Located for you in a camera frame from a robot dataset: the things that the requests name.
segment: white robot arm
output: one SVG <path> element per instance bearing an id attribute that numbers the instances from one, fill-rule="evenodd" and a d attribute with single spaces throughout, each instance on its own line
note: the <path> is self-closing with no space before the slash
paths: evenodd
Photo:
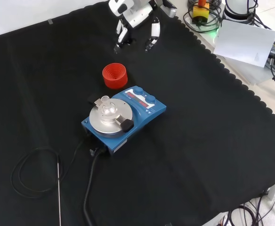
<path id="1" fill-rule="evenodd" d="M 170 17 L 174 17 L 177 11 L 168 0 L 110 0 L 109 7 L 116 16 L 120 17 L 116 29 L 119 37 L 114 48 L 115 53 L 119 53 L 125 44 L 130 44 L 130 31 L 145 21 L 153 10 L 160 7 Z M 153 16 L 151 37 L 146 42 L 146 52 L 156 44 L 160 30 L 160 22 Z"/>

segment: electrical wire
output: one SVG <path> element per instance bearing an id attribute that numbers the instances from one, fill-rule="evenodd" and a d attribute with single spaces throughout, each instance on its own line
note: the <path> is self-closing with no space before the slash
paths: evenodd
<path id="1" fill-rule="evenodd" d="M 89 183 L 87 185 L 87 189 L 86 189 L 85 197 L 84 197 L 84 203 L 83 203 L 83 214 L 84 214 L 84 217 L 85 217 L 85 220 L 86 220 L 86 223 L 88 224 L 88 226 L 96 226 L 96 222 L 95 222 L 92 214 L 88 211 L 88 200 L 89 200 L 89 191 L 91 188 L 91 181 L 92 181 L 92 176 L 94 173 L 95 164 L 97 162 L 98 156 L 104 152 L 105 152 L 105 149 L 100 149 L 100 150 L 96 151 L 96 153 L 94 154 L 94 159 L 92 161 L 91 168 L 90 168 Z"/>
<path id="2" fill-rule="evenodd" d="M 84 139 L 78 144 L 78 146 L 76 147 L 74 153 L 73 153 L 73 158 L 71 160 L 71 163 L 69 165 L 69 167 L 67 168 L 66 172 L 64 173 L 63 172 L 63 164 L 61 162 L 61 159 L 60 159 L 60 154 L 55 151 L 53 148 L 51 147 L 39 147 L 39 148 L 36 148 L 36 149 L 33 149 L 31 150 L 29 153 L 25 154 L 23 157 L 21 157 L 18 161 L 18 163 L 15 165 L 15 167 L 13 168 L 12 172 L 11 172 L 11 175 L 10 175 L 10 183 L 12 185 L 12 188 L 14 189 L 14 191 L 19 194 L 20 196 L 24 197 L 24 198 L 28 198 L 28 199 L 38 199 L 38 198 L 41 198 L 47 194 L 49 194 L 50 192 L 52 192 L 53 190 L 56 189 L 57 187 L 57 184 L 58 182 L 59 183 L 62 183 L 62 181 L 64 180 L 64 178 L 66 177 L 66 175 L 68 174 L 72 164 L 73 164 L 73 161 L 75 159 L 75 156 L 77 154 L 77 151 L 80 149 L 81 145 L 84 143 Z M 56 161 L 58 164 L 60 164 L 60 172 L 59 172 L 59 175 L 60 175 L 60 178 L 57 178 L 57 180 L 55 181 L 55 183 L 47 188 L 47 189 L 44 189 L 44 190 L 35 190 L 35 189 L 32 189 L 32 188 L 29 188 L 27 185 L 25 185 L 21 179 L 21 175 L 22 175 L 22 171 L 23 171 L 23 168 L 24 166 L 27 164 L 27 161 L 29 159 L 31 159 L 34 155 L 36 155 L 37 153 L 40 153 L 40 152 L 49 152 L 49 153 L 52 153 L 55 155 L 56 157 Z M 20 191 L 18 188 L 16 188 L 15 184 L 14 184 L 14 180 L 13 180 L 13 175 L 16 171 L 16 169 L 19 167 L 19 170 L 18 170 L 18 182 L 20 183 L 21 187 L 22 187 L 22 190 L 24 190 L 25 192 L 22 192 Z"/>
<path id="3" fill-rule="evenodd" d="M 247 223 L 246 223 L 246 216 L 245 216 L 245 203 L 243 203 L 243 214 L 244 214 L 245 226 L 247 226 Z"/>
<path id="4" fill-rule="evenodd" d="M 254 204 L 252 204 L 251 201 L 249 201 L 249 203 L 253 206 L 253 208 L 255 208 L 256 212 L 258 212 L 258 210 L 257 210 L 257 208 L 254 206 Z"/>
<path id="5" fill-rule="evenodd" d="M 218 28 L 219 28 L 219 24 L 221 23 L 221 0 L 211 0 L 211 1 L 207 1 L 206 3 L 209 3 L 210 4 L 210 7 L 207 8 L 207 7 L 204 7 L 204 6 L 199 6 L 198 4 L 198 1 L 195 1 L 195 0 L 188 0 L 188 11 L 184 14 L 183 16 L 183 19 L 184 19 L 184 22 L 186 24 L 186 26 L 194 31 L 194 32 L 197 32 L 197 33 L 208 33 L 208 32 L 213 32 L 213 31 L 216 31 Z M 199 8 L 204 8 L 206 10 L 208 10 L 210 12 L 211 15 L 214 15 L 213 19 L 211 19 L 210 21 L 208 22 L 202 22 L 200 20 L 196 20 L 195 18 L 193 18 L 193 16 L 191 15 L 191 11 L 193 10 L 193 7 L 194 6 L 197 6 Z M 194 27 L 192 27 L 187 21 L 186 21 L 186 16 L 189 15 L 192 22 L 194 22 L 196 24 L 197 27 L 201 27 L 201 26 L 204 26 L 204 27 L 213 27 L 213 29 L 209 29 L 209 30 L 205 30 L 205 31 L 202 31 L 202 30 L 197 30 L 195 29 Z"/>
<path id="6" fill-rule="evenodd" d="M 257 23 L 261 24 L 264 28 L 271 30 L 270 27 L 266 26 L 266 25 L 262 22 L 262 20 L 259 18 L 258 15 L 255 15 L 255 21 L 256 21 Z"/>
<path id="7" fill-rule="evenodd" d="M 243 205 L 243 206 L 240 205 L 240 206 L 238 206 L 237 209 L 243 209 L 243 211 L 247 211 L 247 212 L 250 214 L 250 216 L 251 216 L 251 219 L 252 219 L 252 226 L 255 225 L 256 218 L 255 218 L 255 215 L 254 215 L 253 211 L 251 211 L 250 208 L 246 207 L 245 205 Z M 230 211 L 230 213 L 229 213 L 229 215 L 228 215 L 228 219 L 229 219 L 231 225 L 232 225 L 232 226 L 235 226 L 235 224 L 234 224 L 233 221 L 232 221 L 232 213 L 233 213 L 233 211 Z"/>
<path id="8" fill-rule="evenodd" d="M 261 217 L 261 221 L 263 221 L 263 218 L 266 217 L 267 214 L 270 213 L 270 211 L 274 208 L 274 206 L 275 206 L 275 202 L 274 202 L 274 204 L 272 205 L 272 207 L 270 208 L 270 210 L 269 210 L 263 217 Z"/>
<path id="9" fill-rule="evenodd" d="M 262 195 L 259 199 L 258 205 L 257 205 L 257 214 L 256 214 L 256 225 L 259 225 L 259 210 L 260 210 L 260 205 L 261 205 L 261 201 L 262 201 Z"/>

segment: red silicone cup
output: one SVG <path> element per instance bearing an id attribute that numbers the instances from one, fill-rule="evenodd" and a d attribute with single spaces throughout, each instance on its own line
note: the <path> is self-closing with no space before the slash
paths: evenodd
<path id="1" fill-rule="evenodd" d="M 105 85 L 111 89 L 120 89 L 125 86 L 128 81 L 126 68 L 119 63 L 107 65 L 103 69 L 102 75 Z"/>

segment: white paper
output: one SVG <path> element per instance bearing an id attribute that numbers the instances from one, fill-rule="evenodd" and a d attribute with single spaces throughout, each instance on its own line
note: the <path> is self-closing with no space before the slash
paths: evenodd
<path id="1" fill-rule="evenodd" d="M 214 54 L 264 67 L 274 41 L 275 31 L 223 20 Z"/>

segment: black tablecloth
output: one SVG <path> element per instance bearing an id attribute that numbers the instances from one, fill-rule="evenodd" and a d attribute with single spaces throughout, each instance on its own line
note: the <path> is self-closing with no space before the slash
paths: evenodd
<path id="1" fill-rule="evenodd" d="M 51 146 L 65 166 L 85 136 L 95 92 L 113 95 L 102 70 L 126 66 L 167 111 L 111 158 L 97 163 L 90 207 L 99 226 L 199 226 L 275 183 L 275 115 L 176 18 L 156 11 L 161 37 L 144 52 L 151 20 L 115 55 L 117 18 L 107 3 L 0 36 L 0 225 L 58 225 L 57 193 L 18 196 L 10 172 L 22 153 Z M 61 185 L 63 225 L 83 225 L 88 142 Z M 24 169 L 26 183 L 55 178 L 45 154 Z"/>

